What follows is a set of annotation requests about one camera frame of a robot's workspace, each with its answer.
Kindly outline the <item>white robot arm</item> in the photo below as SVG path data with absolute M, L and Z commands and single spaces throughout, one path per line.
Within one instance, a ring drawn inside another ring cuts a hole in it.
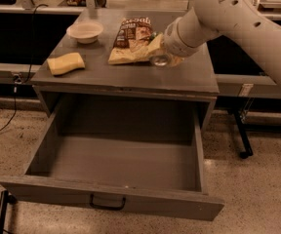
M 192 0 L 191 9 L 156 38 L 157 47 L 148 57 L 156 66 L 174 66 L 221 35 L 281 88 L 281 26 L 262 16 L 250 0 Z

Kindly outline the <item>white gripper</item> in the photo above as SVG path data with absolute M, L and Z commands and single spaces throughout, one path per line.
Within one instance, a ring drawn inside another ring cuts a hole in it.
M 164 35 L 160 33 L 150 42 L 147 46 L 147 55 L 149 57 L 162 55 L 165 47 L 167 52 L 173 55 L 170 65 L 177 66 L 183 58 L 198 52 L 204 43 L 219 36 L 217 30 L 202 23 L 194 9 L 190 9 L 183 17 L 169 24 Z

